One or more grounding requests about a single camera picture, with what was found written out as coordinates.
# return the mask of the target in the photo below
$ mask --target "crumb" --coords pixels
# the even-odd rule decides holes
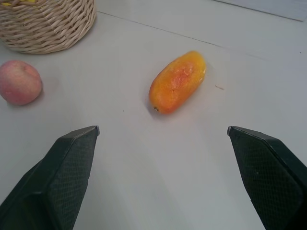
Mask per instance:
[[[218,89],[220,89],[220,90],[225,90],[223,87],[221,87],[221,86],[217,86],[217,85],[215,85],[216,86],[216,88],[218,88]]]

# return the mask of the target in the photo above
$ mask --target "white floor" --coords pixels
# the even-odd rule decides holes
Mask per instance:
[[[0,203],[58,137],[99,125],[75,230],[263,230],[226,131],[279,138],[307,164],[307,23],[211,0],[97,0],[97,9],[67,51],[0,45],[0,64],[26,61],[44,84],[29,106],[0,100]],[[154,113],[151,82],[192,49],[208,63],[203,85],[176,113]]]

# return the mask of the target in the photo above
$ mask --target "wicker basket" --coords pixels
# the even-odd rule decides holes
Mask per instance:
[[[68,49],[96,18],[94,0],[35,1],[0,0],[0,39],[8,48],[30,54]]]

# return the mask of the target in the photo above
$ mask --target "apple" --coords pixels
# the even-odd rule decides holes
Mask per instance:
[[[25,105],[42,91],[37,70],[23,61],[8,61],[0,67],[0,95],[14,105]]]

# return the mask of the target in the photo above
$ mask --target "papaya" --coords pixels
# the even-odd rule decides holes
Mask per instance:
[[[149,101],[156,111],[170,114],[177,110],[203,82],[206,62],[197,51],[190,51],[169,63],[154,79]]]

